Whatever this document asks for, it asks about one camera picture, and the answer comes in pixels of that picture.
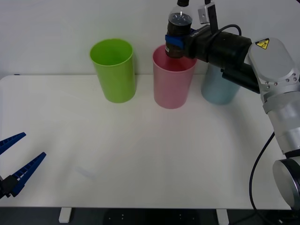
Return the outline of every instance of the green cup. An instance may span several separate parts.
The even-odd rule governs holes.
[[[121,39],[103,40],[92,47],[90,58],[108,101],[127,102],[135,95],[135,70],[131,44]]]

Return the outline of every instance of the bottle cap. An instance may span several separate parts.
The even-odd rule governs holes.
[[[178,0],[177,5],[181,7],[186,7],[188,6],[189,0]]]

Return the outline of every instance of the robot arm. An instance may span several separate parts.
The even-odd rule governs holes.
[[[201,7],[201,23],[209,23],[187,36],[165,39],[188,58],[209,62],[223,71],[223,78],[260,93],[263,108],[274,127],[275,137],[287,159],[273,165],[277,187],[292,209],[300,209],[300,71],[281,41],[265,38],[252,43],[237,25],[218,30],[215,5],[206,0]],[[236,27],[239,35],[225,32]],[[244,63],[248,57],[250,65]]]

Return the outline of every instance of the table surface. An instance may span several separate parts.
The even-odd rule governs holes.
[[[250,209],[249,176],[271,123],[243,88],[229,105],[206,102],[202,77],[175,110],[155,103],[152,75],[139,75],[123,104],[104,98],[95,75],[3,78],[1,138],[27,136],[0,156],[1,176],[47,156],[0,206]],[[259,209],[289,209],[272,174],[282,158],[273,140],[254,176]]]

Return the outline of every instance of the warning label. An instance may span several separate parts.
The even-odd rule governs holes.
[[[255,42],[255,44],[257,46],[260,46],[263,49],[267,49],[269,42],[270,42],[270,39],[267,38],[267,39]]]

